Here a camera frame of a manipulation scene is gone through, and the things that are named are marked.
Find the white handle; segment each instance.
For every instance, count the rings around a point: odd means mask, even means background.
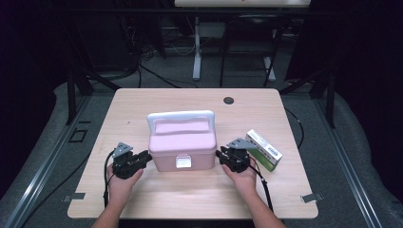
[[[197,111],[178,111],[178,112],[159,112],[151,113],[147,116],[148,126],[152,133],[155,132],[155,120],[166,119],[175,121],[185,121],[197,117],[207,117],[209,120],[209,128],[211,130],[215,129],[215,116],[214,112],[209,110],[197,110]]]

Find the pink storage box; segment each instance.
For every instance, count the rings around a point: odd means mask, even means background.
[[[158,171],[214,167],[217,140],[212,111],[152,113],[148,151]]]

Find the chair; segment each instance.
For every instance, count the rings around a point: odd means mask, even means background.
[[[269,75],[276,59],[278,44],[282,33],[288,28],[289,19],[277,15],[241,15],[226,23],[225,32],[222,35],[221,44],[221,78],[220,86],[225,70],[265,70],[264,85],[267,86]],[[234,67],[226,66],[229,55],[241,55]],[[249,56],[261,56],[264,66],[246,67]]]

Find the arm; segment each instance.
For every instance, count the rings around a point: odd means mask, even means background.
[[[225,164],[222,166],[225,174],[234,182],[240,196],[246,202],[252,215],[252,220],[257,228],[278,228],[285,225],[269,209],[256,191],[256,173],[251,168],[247,168],[241,173],[234,173]]]
[[[142,174],[143,169],[139,169],[132,177],[122,180],[113,176],[112,165],[107,167],[107,176],[110,178],[109,203],[92,228],[118,227],[119,217],[130,198],[131,189]]]

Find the table top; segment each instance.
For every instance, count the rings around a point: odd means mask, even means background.
[[[231,97],[233,104],[223,99]],[[312,193],[297,150],[282,101],[274,89],[258,88],[122,88],[106,114],[76,193],[68,208],[72,218],[97,218],[104,210],[103,170],[106,156],[118,143],[134,147],[135,153],[148,149],[149,113],[211,110],[216,118],[218,147],[226,146],[255,129],[282,155],[273,172],[260,165],[268,182],[275,214],[281,219],[312,219],[314,202],[300,197]],[[257,182],[260,197],[264,189]],[[147,164],[121,214],[125,219],[250,219],[250,213],[233,182],[224,174],[218,158],[208,170],[158,172]]]
[[[308,8],[311,0],[175,0],[185,8]]]

